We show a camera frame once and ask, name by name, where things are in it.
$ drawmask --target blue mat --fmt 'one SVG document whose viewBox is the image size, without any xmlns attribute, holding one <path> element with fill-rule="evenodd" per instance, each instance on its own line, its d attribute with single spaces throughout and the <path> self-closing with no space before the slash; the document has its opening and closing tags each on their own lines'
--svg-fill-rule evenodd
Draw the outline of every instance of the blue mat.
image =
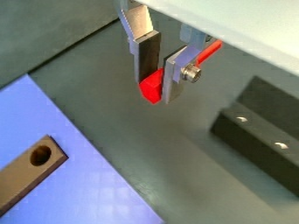
<svg viewBox="0 0 299 224">
<path fill-rule="evenodd" d="M 0 169 L 47 134 L 70 159 L 6 213 L 0 223 L 163 223 L 26 75 L 0 91 Z"/>
</svg>

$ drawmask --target red part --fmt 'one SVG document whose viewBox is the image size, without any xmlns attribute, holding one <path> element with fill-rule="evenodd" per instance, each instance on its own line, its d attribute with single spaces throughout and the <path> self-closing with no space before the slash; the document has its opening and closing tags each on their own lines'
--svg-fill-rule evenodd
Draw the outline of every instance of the red part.
<svg viewBox="0 0 299 224">
<path fill-rule="evenodd" d="M 199 54 L 199 57 L 195 62 L 198 67 L 201 63 L 221 49 L 222 41 L 218 39 Z"/>
<path fill-rule="evenodd" d="M 141 91 L 145 98 L 157 104 L 162 100 L 165 69 L 158 69 L 141 83 Z"/>
</svg>

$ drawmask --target gray floor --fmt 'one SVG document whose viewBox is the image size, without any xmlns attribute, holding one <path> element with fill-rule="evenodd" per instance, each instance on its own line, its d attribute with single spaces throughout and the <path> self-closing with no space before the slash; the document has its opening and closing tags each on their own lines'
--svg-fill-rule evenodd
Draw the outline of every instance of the gray floor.
<svg viewBox="0 0 299 224">
<path fill-rule="evenodd" d="M 118 18 L 112 1 L 0 2 L 0 87 Z"/>
<path fill-rule="evenodd" d="M 166 56 L 181 26 L 159 14 L 154 24 Z M 32 78 L 167 223 L 298 223 L 299 199 L 210 134 L 254 75 L 297 96 L 298 78 L 230 45 L 202 68 L 177 101 L 150 105 L 115 23 Z"/>
</svg>

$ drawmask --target black block with holes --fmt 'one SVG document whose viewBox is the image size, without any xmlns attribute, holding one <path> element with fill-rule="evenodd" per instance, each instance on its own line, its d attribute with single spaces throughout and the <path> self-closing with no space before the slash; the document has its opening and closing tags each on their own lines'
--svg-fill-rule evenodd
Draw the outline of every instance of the black block with holes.
<svg viewBox="0 0 299 224">
<path fill-rule="evenodd" d="M 211 132 L 299 196 L 299 100 L 258 77 Z"/>
</svg>

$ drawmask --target silver bracket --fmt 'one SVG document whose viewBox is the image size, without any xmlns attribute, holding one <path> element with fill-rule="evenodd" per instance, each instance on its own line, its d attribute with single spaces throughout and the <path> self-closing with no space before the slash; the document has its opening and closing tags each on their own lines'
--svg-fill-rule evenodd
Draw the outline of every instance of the silver bracket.
<svg viewBox="0 0 299 224">
<path fill-rule="evenodd" d="M 193 64 L 206 46 L 207 34 L 182 24 L 181 39 L 187 46 L 165 63 L 163 101 L 170 103 L 183 91 L 183 81 L 195 82 L 202 70 Z"/>
<path fill-rule="evenodd" d="M 162 34 L 154 30 L 146 5 L 131 0 L 115 0 L 115 5 L 130 52 L 135 55 L 135 81 L 139 83 L 158 69 Z"/>
</svg>

